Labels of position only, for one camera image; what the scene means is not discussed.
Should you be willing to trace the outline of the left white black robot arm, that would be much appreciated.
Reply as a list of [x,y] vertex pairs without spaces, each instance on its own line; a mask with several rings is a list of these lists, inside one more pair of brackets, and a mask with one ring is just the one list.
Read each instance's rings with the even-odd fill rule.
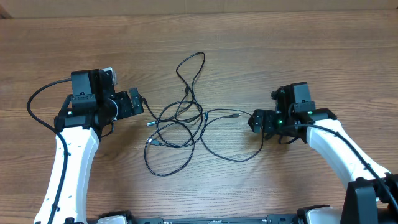
[[35,223],[87,223],[91,165],[103,128],[144,111],[137,88],[116,92],[111,67],[74,71],[69,81],[73,92],[50,127],[56,135],[55,160]]

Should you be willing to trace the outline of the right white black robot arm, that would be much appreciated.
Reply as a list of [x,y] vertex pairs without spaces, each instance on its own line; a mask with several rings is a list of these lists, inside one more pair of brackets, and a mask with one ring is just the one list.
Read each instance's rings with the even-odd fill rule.
[[328,108],[317,108],[307,82],[271,93],[274,110],[254,110],[248,120],[264,139],[301,139],[326,160],[346,189],[343,208],[300,208],[284,223],[397,223],[397,175],[371,159]]

